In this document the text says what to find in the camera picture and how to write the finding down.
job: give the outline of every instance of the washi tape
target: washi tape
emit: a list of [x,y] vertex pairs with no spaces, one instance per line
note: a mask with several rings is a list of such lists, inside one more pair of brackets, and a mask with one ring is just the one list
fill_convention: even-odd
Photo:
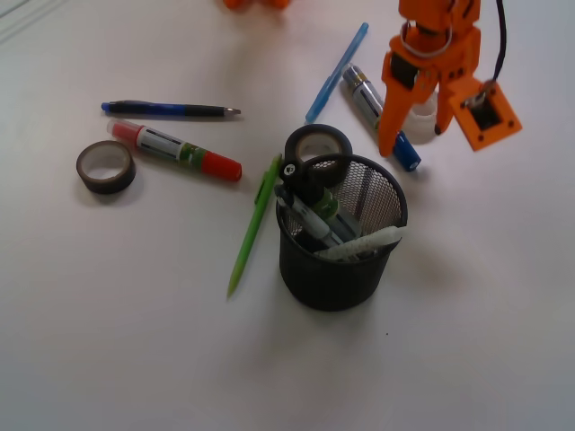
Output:
[[136,165],[129,150],[115,141],[88,146],[75,164],[78,175],[93,193],[110,195],[129,186],[136,177]]
[[[307,155],[353,155],[349,139],[337,128],[324,124],[309,124],[296,130],[286,142],[286,160],[303,163]],[[350,161],[339,160],[324,167],[314,168],[314,178],[330,189],[345,180]]]

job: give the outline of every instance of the red marker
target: red marker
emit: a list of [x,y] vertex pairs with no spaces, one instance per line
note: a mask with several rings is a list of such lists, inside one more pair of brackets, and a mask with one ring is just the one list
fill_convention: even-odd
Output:
[[112,119],[108,124],[108,132],[135,148],[174,160],[207,175],[228,181],[239,181],[242,178],[240,163],[152,128]]

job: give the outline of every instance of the marker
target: marker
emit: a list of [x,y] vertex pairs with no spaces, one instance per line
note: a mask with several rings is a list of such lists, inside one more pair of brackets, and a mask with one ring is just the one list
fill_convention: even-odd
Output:
[[239,181],[242,178],[240,163],[147,126],[113,119],[108,124],[108,132],[139,150],[173,160],[207,175],[228,181]]
[[338,63],[338,65],[335,67],[333,73],[330,75],[329,78],[327,78],[327,81],[325,81],[322,90],[320,90],[319,94],[315,98],[312,108],[310,108],[309,112],[307,112],[307,115],[305,116],[305,121],[307,123],[309,124],[315,123],[315,121],[317,120],[317,117],[320,115],[320,112],[322,112],[322,109],[325,107],[325,104],[330,99],[330,96],[332,95],[335,86],[338,84],[341,78],[341,71],[343,70],[343,67],[345,67],[345,65],[347,65],[351,61],[354,54],[358,50],[359,45],[366,37],[367,29],[369,29],[369,24],[367,22],[364,22],[363,24],[361,24],[361,27],[359,27],[356,37],[353,38],[353,41],[343,54],[340,63]]
[[233,108],[204,105],[175,105],[150,101],[110,101],[102,104],[110,114],[170,115],[174,117],[232,117],[242,112]]
[[316,240],[325,245],[328,249],[336,245],[343,244],[338,235],[333,233],[330,226],[304,204],[297,196],[291,194],[283,186],[276,186],[274,191],[278,197],[281,207],[289,210],[290,214],[302,225],[306,232]]
[[242,278],[243,270],[245,269],[245,265],[250,257],[250,252],[252,251],[253,242],[260,230],[261,220],[263,219],[263,215],[268,207],[268,202],[270,202],[273,186],[276,184],[276,180],[278,179],[280,165],[281,154],[273,159],[270,168],[263,174],[260,192],[255,199],[255,211],[253,212],[252,220],[248,226],[248,232],[246,232],[245,238],[243,238],[242,248],[240,249],[240,253],[235,261],[234,270],[230,277],[230,284],[227,287],[228,299],[234,294],[235,289]]

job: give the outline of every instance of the orange object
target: orange object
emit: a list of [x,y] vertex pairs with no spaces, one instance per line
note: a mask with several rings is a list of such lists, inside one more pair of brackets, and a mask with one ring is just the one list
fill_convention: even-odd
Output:
[[449,99],[451,110],[474,151],[482,150],[522,129],[521,122],[498,84],[485,93],[484,112],[479,123],[469,101],[481,92],[483,84],[468,76],[454,81],[448,87],[454,94]]
[[[291,0],[268,0],[268,2],[275,7],[283,9],[284,7],[288,6]],[[246,0],[224,0],[224,3],[230,9],[237,9],[238,7],[243,6],[246,4]]]
[[474,150],[521,129],[499,86],[473,78],[481,49],[481,32],[474,26],[480,10],[481,0],[400,0],[399,12],[408,21],[385,55],[382,156],[392,154],[395,136],[413,104],[424,103],[438,85],[438,135],[447,130],[454,114]]

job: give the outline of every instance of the black mesh pen cup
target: black mesh pen cup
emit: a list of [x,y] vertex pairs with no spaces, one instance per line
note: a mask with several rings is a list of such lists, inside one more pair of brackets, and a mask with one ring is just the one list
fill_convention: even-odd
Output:
[[[403,191],[395,178],[377,163],[357,155],[328,154],[308,161],[305,168],[323,169],[349,161],[343,182],[329,190],[360,221],[363,234],[407,225]],[[376,291],[398,242],[359,261],[322,259],[314,252],[324,247],[288,211],[276,205],[276,214],[281,231],[279,269],[287,288],[299,302],[316,310],[338,312],[363,303]]]

